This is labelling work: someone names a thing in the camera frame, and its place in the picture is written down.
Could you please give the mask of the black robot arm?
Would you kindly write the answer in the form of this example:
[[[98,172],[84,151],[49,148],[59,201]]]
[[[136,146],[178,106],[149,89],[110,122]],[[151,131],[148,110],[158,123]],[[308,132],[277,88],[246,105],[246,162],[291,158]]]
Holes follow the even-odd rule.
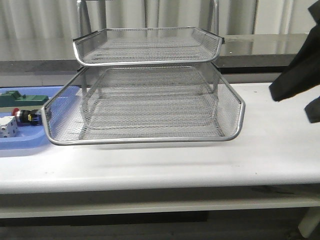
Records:
[[[316,25],[290,64],[269,86],[275,102],[292,98],[320,84],[320,2],[316,1],[308,11]]]

